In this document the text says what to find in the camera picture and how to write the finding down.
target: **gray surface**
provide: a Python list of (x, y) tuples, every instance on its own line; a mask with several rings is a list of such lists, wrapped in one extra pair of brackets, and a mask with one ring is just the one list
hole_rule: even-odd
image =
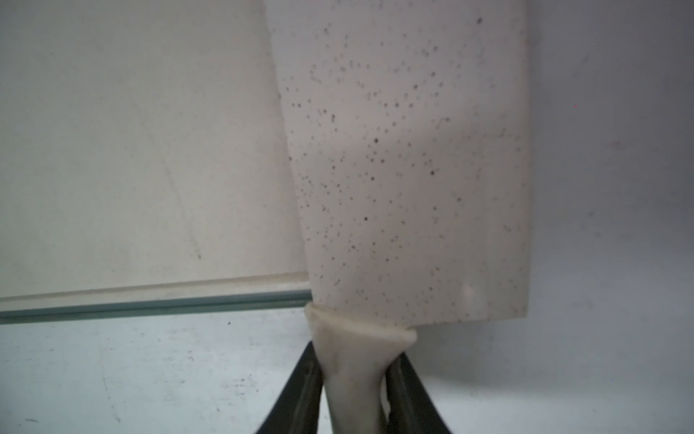
[[(454, 432), (691, 433), (694, 13), (532, 11), (528, 318), (422, 328), (411, 359)], [(0, 432), (252, 433), (307, 339), (298, 310), (0, 326)]]

